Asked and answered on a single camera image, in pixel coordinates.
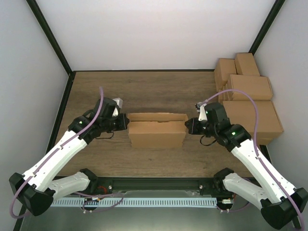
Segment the brown cardboard box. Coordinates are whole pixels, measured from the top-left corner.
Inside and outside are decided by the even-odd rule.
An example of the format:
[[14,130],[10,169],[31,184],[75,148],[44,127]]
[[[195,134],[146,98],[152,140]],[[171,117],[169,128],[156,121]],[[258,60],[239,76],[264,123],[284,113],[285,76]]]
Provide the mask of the brown cardboard box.
[[187,134],[186,114],[130,113],[128,119],[133,148],[180,148]]

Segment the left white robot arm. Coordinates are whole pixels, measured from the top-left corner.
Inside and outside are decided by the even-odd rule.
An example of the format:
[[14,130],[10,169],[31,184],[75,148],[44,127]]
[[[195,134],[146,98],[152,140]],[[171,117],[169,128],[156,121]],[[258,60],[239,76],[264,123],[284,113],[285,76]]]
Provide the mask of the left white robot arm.
[[18,200],[33,216],[43,214],[51,204],[77,192],[94,194],[98,177],[84,168],[76,174],[55,180],[60,170],[82,149],[102,133],[126,130],[129,119],[120,112],[120,98],[103,98],[95,107],[75,118],[58,143],[33,167],[9,178],[14,200]]

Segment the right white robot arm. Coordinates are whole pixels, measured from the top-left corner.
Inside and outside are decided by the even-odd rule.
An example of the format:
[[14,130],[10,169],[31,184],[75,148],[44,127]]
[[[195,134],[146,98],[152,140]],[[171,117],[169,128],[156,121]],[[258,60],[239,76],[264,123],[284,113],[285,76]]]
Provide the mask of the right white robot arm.
[[308,202],[308,192],[296,188],[262,154],[251,135],[239,124],[231,124],[220,103],[195,105],[199,114],[185,122],[188,133],[215,139],[240,160],[259,183],[255,185],[225,168],[214,175],[214,189],[233,192],[257,207],[264,220],[280,230],[299,217]]

